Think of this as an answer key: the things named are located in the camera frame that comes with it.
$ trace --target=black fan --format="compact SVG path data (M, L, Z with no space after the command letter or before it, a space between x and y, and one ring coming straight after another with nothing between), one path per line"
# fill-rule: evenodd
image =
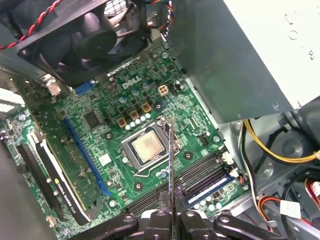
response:
M67 2L61 8L69 8L70 12ZM61 17L58 15L20 43L18 55L71 87L88 82L148 45L144 0L127 1L118 14L105 15L105 8L106 3L73 19L68 16L71 20L64 19L63 23L57 20Z

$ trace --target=yellow wire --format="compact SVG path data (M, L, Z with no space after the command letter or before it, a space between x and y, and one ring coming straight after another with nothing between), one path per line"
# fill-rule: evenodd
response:
M284 156L279 156L277 154L275 154L274 152L270 151L257 137L257 135L255 134L255 131L253 130L253 128L250 126L250 123L248 120L244 120L244 124L246 129L248 130L248 132L250 133L251 137L253 138L253 140L263 149L265 150L267 153L269 153L270 155L272 155L273 157L275 157L276 159L282 161L282 162L286 162L286 163L292 163L292 164L303 164L303 163L307 163L310 161L313 161L314 159L316 159L316 155L312 154L310 156L305 156L305 157L299 157L299 158L288 158L288 157L284 157Z
M312 199L312 201L314 202L314 204L316 205L316 207L318 208L319 212L320 212L320 206L319 204L317 203L317 201L312 197L312 195L310 194L308 188L307 188L307 182L308 182L308 179L305 179L304 180L304 188L306 190L306 192L309 194L310 198Z

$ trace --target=blue ram module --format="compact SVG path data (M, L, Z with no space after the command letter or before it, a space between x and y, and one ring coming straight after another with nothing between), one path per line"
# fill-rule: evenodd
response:
M106 185L104 183L103 178L101 177L98 169L96 168L96 166L94 164L94 161L91 159L89 153L85 149L85 146L83 145L82 141L80 140L80 137L78 136L76 130L72 126L71 121L69 119L65 118L65 119L62 120L62 122L64 123L64 125L68 129L70 135L72 136L72 138L73 138L77 148L81 152L83 158L88 163L93 175L96 178L96 182L99 185L99 187L101 188L101 190L103 191L103 193L106 194L106 195L111 195L111 192L108 191L108 189L107 189L107 187L106 187Z
M230 175L224 175L222 178L214 181L209 186L206 186L205 189L196 191L194 194L185 198L187 208L190 209L195 204L199 203L201 200L215 193L219 189L223 188L225 185L230 183L235 178Z

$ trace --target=cpu socket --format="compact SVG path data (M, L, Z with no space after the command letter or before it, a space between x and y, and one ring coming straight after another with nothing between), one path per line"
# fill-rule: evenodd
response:
M123 152L138 173L169 158L169 125L163 116L122 142ZM174 136L174 154L181 145Z

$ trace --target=metal power supply casing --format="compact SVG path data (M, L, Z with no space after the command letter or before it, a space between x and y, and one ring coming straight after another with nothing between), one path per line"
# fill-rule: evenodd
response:
M166 40L218 123L299 109L320 95L320 4L175 0Z

